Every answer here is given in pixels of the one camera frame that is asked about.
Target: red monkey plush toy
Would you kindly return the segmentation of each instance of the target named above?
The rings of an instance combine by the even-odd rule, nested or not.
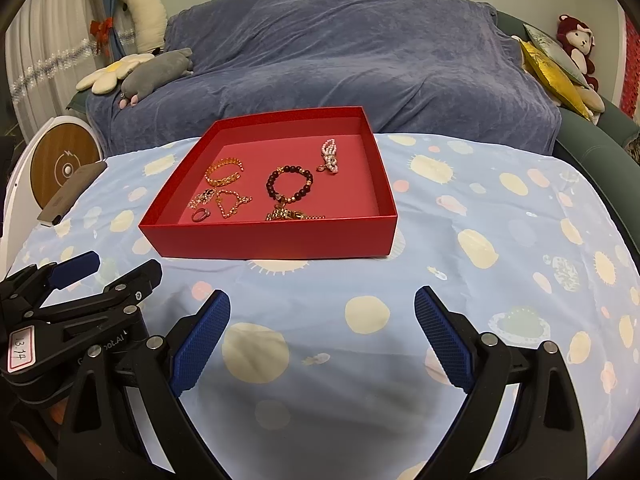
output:
[[[597,92],[598,80],[591,76],[596,68],[591,59],[589,59],[589,54],[595,45],[591,29],[586,23],[563,14],[560,16],[556,38],[558,38],[562,48],[571,57],[580,72],[584,74],[587,83]]]

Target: cardboard box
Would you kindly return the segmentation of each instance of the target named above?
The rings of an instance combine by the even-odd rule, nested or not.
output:
[[[316,171],[324,163],[322,144],[335,139],[339,172]],[[210,188],[207,168],[236,157],[244,171],[224,189],[252,197],[223,218],[212,200],[210,216],[193,222],[189,201]],[[317,220],[266,221],[276,204],[267,193],[279,166],[311,170],[314,182],[302,200],[287,208]],[[228,165],[212,178],[238,171]],[[300,174],[284,173],[276,192],[293,195],[305,184]],[[228,211],[236,202],[222,195]],[[398,213],[375,138],[360,107],[310,108],[216,121],[169,177],[140,222],[140,230],[161,256],[174,258],[311,260],[386,256]]]

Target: white curtain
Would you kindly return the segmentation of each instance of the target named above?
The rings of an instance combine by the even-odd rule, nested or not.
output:
[[[95,2],[26,0],[7,30],[7,77],[27,142],[49,118],[67,114],[76,83],[108,62],[89,33],[91,20],[104,19]],[[130,47],[132,30],[118,29]]]

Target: jewelry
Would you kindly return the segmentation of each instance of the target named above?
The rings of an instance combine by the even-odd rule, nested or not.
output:
[[[280,193],[276,193],[273,189],[274,182],[283,173],[299,173],[306,177],[306,184],[300,189],[300,191],[294,193],[290,198],[287,198]],[[269,196],[277,202],[274,206],[274,210],[267,215],[266,220],[319,220],[324,218],[324,216],[307,216],[301,211],[291,211],[286,209],[287,204],[302,200],[302,197],[311,191],[311,185],[313,182],[313,174],[309,170],[303,170],[300,166],[283,166],[281,168],[277,168],[276,171],[270,174],[269,179],[267,180],[267,193],[269,193]]]
[[[338,151],[335,145],[335,139],[329,139],[322,145],[322,156],[324,157],[324,164],[316,168],[317,171],[329,170],[331,174],[338,173],[338,159],[335,158],[335,153]]]
[[[221,193],[225,193],[228,195],[233,195],[236,197],[236,204],[229,210],[229,212],[225,212],[225,209],[222,207],[222,197]],[[248,204],[251,202],[250,196],[240,196],[237,191],[231,191],[230,189],[218,189],[216,190],[216,203],[218,204],[218,208],[222,213],[222,218],[229,218],[231,215],[235,215],[238,212],[238,208],[242,204]]]
[[[302,211],[291,211],[277,207],[267,215],[266,220],[321,220],[324,216],[307,216]]]
[[[196,209],[200,204],[208,204],[215,195],[215,189],[205,189],[202,193],[196,195],[188,205],[191,209]]]
[[[235,182],[240,178],[240,173],[238,171],[229,176],[226,176],[225,178],[219,178],[217,180],[213,180],[211,178],[211,173],[218,170],[219,168],[222,168],[222,166],[226,166],[227,164],[235,164],[238,168],[240,168],[240,171],[244,171],[240,159],[232,156],[212,163],[207,168],[207,171],[204,174],[204,178],[206,179],[207,183],[214,189],[206,189],[202,193],[193,197],[193,199],[188,203],[188,207],[190,207],[191,209],[196,209],[200,204],[208,204],[214,196],[218,195],[218,192],[215,188],[228,186],[228,184],[231,184],[232,182]]]
[[[201,207],[194,214],[191,215],[191,220],[194,222],[202,222],[205,218],[211,215],[211,211]]]
[[[233,156],[230,156],[229,158],[223,158],[218,162],[214,162],[207,168],[207,171],[204,174],[204,178],[207,180],[207,182],[211,187],[227,186],[228,184],[231,184],[232,182],[235,182],[240,178],[239,171],[236,171],[235,173],[230,174],[225,178],[219,178],[217,180],[214,180],[211,178],[211,173],[218,170],[219,168],[222,168],[222,166],[226,166],[227,164],[235,164],[238,168],[240,168],[240,171],[244,171],[244,168],[242,167],[242,162],[240,162],[240,159],[235,158]]]
[[[286,198],[284,195],[280,193],[276,193],[273,189],[273,183],[276,179],[283,173],[299,173],[302,176],[306,176],[306,184],[300,188],[300,191],[294,193],[294,195],[290,198]],[[269,196],[278,202],[281,202],[282,205],[290,204],[295,202],[296,200],[302,200],[302,197],[305,196],[309,191],[311,191],[311,185],[314,182],[314,176],[309,170],[303,170],[300,166],[283,166],[281,168],[277,168],[276,171],[270,174],[269,179],[267,180],[267,192]]]

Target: red bow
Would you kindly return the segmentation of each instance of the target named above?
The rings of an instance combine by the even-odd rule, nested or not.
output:
[[[105,56],[109,56],[109,29],[113,28],[113,18],[107,18],[102,23],[92,21],[89,32],[95,36],[95,53],[103,51]]]

